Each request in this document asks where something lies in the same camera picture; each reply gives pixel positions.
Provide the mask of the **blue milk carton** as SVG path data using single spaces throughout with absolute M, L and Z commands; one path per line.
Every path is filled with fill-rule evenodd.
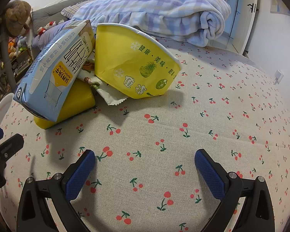
M 89 20 L 70 22 L 38 54 L 13 99 L 35 116 L 57 121 L 94 45 L 94 32 Z

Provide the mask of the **yellow snack package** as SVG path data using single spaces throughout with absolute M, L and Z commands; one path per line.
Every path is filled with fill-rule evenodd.
M 76 79 L 62 106 L 56 122 L 34 117 L 36 125 L 48 129 L 95 106 L 95 99 L 90 85 Z

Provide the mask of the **white printed snack wrapper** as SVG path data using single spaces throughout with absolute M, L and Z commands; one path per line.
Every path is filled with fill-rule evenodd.
M 77 78 L 89 84 L 105 100 L 107 105 L 116 106 L 128 98 L 128 96 L 97 77 L 95 74 L 95 51 L 89 55 Z

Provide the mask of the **yellow paper bowl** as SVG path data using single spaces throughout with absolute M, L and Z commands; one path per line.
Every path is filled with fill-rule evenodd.
M 163 95 L 181 69 L 179 59 L 144 32 L 123 24 L 98 24 L 95 75 L 126 96 Z

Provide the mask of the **white trash bin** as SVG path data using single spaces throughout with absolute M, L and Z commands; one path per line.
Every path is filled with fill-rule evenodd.
M 8 109 L 10 108 L 13 96 L 14 96 L 13 93 L 9 93 L 0 101 L 0 125 Z

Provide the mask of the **grey rolling chair stand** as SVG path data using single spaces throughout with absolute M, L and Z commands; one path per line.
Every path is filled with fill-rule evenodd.
M 7 82 L 11 87 L 11 91 L 14 92 L 17 88 L 17 84 L 13 75 L 12 64 L 8 54 L 8 40 L 9 35 L 5 29 L 3 23 L 0 24 L 0 59 L 4 64 L 4 73 L 7 76 Z

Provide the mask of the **wooden toy shelf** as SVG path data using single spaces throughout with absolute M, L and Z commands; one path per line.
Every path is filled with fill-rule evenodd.
M 8 55 L 15 81 L 18 83 L 33 63 L 31 48 L 26 42 L 26 37 L 18 36 L 9 38 Z

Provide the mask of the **purple bed sheet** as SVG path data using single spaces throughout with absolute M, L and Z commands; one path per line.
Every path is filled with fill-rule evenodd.
M 35 38 L 32 39 L 31 46 L 33 48 L 38 48 L 42 50 L 58 34 L 58 32 L 60 32 L 70 22 L 71 20 L 67 20 L 48 29 L 42 35 L 37 35 Z

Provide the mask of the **red white plush toy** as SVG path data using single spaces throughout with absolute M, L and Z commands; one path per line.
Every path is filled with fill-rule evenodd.
M 40 27 L 37 30 L 37 35 L 44 34 L 47 30 L 51 29 L 52 27 L 56 26 L 56 21 L 51 21 L 48 24 L 46 24 L 44 27 Z

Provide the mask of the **cherry print table cloth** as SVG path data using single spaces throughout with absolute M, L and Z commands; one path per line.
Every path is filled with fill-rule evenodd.
M 290 111 L 273 79 L 253 62 L 216 48 L 164 41 L 183 68 L 163 96 L 95 106 L 50 129 L 12 103 L 6 138 L 24 137 L 4 171 L 0 212 L 12 231 L 28 177 L 49 179 L 86 150 L 96 165 L 72 202 L 91 231 L 200 231 L 219 201 L 194 164 L 203 148 L 239 177 L 261 175 L 275 229 L 290 216 Z

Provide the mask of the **brown plush blanket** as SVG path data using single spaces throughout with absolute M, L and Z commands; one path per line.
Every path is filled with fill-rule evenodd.
M 10 37 L 23 35 L 29 29 L 31 5 L 22 0 L 14 0 L 7 4 L 4 12 L 4 22 Z

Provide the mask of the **grey headboard cushion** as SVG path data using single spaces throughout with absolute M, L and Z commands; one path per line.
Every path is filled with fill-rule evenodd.
M 69 6 L 75 5 L 86 0 L 64 0 L 59 3 L 46 6 L 42 9 L 33 10 L 31 13 L 32 27 L 35 34 L 40 27 L 44 27 L 51 21 L 58 23 L 61 20 L 67 21 L 68 17 L 61 14 L 61 11 Z

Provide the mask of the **plaid pillow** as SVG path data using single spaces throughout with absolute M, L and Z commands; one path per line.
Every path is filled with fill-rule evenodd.
M 61 10 L 61 15 L 64 16 L 64 17 L 67 17 L 68 19 L 71 19 L 75 13 L 85 4 L 91 2 L 91 1 L 94 1 L 94 0 L 86 0 L 86 1 L 83 1 L 83 2 L 79 2 L 75 5 L 71 5 L 71 6 L 68 6 L 64 9 Z

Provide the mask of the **white wall socket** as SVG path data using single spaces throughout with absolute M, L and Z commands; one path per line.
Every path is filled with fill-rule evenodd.
M 284 74 L 282 71 L 277 70 L 275 72 L 275 80 L 274 80 L 274 84 L 279 84 L 281 82 L 281 80 L 283 79 Z

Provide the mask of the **wall map poster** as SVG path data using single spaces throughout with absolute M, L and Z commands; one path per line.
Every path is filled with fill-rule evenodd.
M 290 10 L 282 0 L 271 0 L 270 12 L 290 16 Z

